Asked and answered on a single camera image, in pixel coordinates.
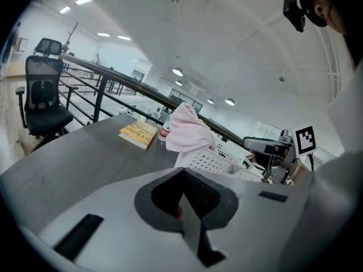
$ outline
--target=camera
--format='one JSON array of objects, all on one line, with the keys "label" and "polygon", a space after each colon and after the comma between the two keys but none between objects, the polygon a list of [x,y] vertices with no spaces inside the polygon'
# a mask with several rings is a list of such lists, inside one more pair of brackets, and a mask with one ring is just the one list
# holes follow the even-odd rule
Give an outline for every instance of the camera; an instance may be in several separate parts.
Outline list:
[{"label": "camera", "polygon": [[303,32],[305,29],[305,13],[294,0],[284,0],[284,16],[294,25],[295,29]]}]

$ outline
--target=gray desk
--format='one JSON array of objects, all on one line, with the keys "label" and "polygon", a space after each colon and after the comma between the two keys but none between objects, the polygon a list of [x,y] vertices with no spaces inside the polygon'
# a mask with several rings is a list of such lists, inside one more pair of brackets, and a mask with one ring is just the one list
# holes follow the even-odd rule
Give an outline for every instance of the gray desk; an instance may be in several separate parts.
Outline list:
[{"label": "gray desk", "polygon": [[57,215],[113,182],[174,167],[178,153],[154,139],[145,151],[118,137],[126,114],[86,126],[36,150],[0,177],[17,222],[37,234]]}]

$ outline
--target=book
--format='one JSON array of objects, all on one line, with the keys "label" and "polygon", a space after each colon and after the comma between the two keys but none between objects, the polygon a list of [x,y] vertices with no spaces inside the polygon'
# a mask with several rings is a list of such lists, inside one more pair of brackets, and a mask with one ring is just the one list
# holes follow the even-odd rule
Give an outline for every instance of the book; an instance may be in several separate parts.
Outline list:
[{"label": "book", "polygon": [[142,149],[147,149],[157,132],[156,127],[138,120],[122,128],[119,136]]}]

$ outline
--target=office chair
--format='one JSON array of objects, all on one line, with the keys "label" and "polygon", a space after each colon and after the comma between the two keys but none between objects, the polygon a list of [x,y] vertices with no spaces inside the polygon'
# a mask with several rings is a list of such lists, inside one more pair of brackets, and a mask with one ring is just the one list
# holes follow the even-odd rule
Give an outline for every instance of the office chair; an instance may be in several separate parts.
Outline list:
[{"label": "office chair", "polygon": [[60,106],[58,95],[63,62],[60,59],[49,58],[51,54],[61,54],[62,44],[43,38],[35,51],[44,56],[29,56],[26,60],[27,98],[24,110],[24,87],[18,87],[15,91],[19,97],[23,127],[29,130],[30,135],[44,137],[33,151],[58,138],[56,134],[73,120],[71,113]]}]

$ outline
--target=pink towel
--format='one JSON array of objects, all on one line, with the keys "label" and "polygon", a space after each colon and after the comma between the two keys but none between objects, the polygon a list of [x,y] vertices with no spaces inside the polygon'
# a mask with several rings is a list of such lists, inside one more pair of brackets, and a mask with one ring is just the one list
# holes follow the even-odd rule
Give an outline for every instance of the pink towel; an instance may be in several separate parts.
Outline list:
[{"label": "pink towel", "polygon": [[193,107],[181,103],[172,114],[170,133],[166,137],[166,149],[177,152],[190,152],[202,147],[216,150],[210,128],[198,119]]}]

